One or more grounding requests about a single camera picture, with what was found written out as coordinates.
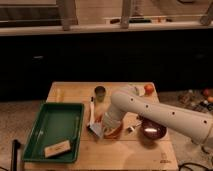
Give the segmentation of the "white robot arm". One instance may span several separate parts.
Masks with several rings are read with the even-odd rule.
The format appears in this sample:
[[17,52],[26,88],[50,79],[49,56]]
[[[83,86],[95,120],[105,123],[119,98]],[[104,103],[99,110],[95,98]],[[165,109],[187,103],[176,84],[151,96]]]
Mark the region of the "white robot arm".
[[173,129],[213,149],[212,115],[152,102],[140,97],[136,88],[131,85],[113,91],[110,100],[109,108],[102,117],[104,129],[119,127],[125,115],[130,112]]

